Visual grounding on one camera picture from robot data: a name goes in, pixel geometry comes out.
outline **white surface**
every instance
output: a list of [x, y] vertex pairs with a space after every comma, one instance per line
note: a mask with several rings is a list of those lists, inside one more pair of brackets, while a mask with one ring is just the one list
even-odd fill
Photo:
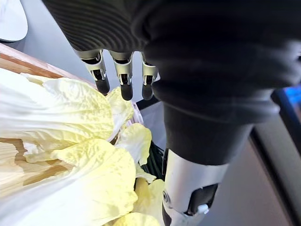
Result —
[[20, 0], [0, 0], [0, 40], [19, 41], [27, 34], [27, 20]]

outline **cabbage leaf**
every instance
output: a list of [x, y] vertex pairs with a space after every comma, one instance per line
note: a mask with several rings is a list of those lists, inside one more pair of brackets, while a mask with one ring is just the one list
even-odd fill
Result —
[[0, 200], [0, 226], [101, 226], [133, 209], [135, 164], [124, 149], [91, 139], [51, 157], [74, 167]]

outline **robotic finger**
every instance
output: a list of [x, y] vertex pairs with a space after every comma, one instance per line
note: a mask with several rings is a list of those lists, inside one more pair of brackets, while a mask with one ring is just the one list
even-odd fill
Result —
[[142, 58], [142, 97], [144, 100], [150, 100], [153, 96], [151, 86], [158, 76], [158, 69], [156, 66], [149, 64], [145, 60], [143, 52], [140, 52]]
[[121, 95], [125, 100], [131, 100], [133, 97], [132, 85], [132, 58], [133, 53], [118, 53], [110, 51], [113, 58], [116, 74], [120, 82]]
[[110, 91], [110, 84], [106, 74], [106, 68], [103, 59], [103, 50], [91, 51], [89, 58], [81, 58], [89, 73], [95, 80], [97, 89], [104, 95]]

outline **gray floor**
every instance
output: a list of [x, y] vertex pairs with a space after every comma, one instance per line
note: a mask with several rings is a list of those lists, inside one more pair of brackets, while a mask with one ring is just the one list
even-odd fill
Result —
[[[29, 23], [27, 37], [10, 46], [93, 81], [40, 0], [21, 0]], [[104, 54], [111, 88], [118, 85], [113, 61]], [[141, 62], [134, 56], [134, 101], [141, 97]], [[159, 146], [165, 146], [162, 105], [143, 111], [144, 121]], [[250, 144], [230, 166], [212, 210], [202, 226], [289, 226], [262, 163]]]

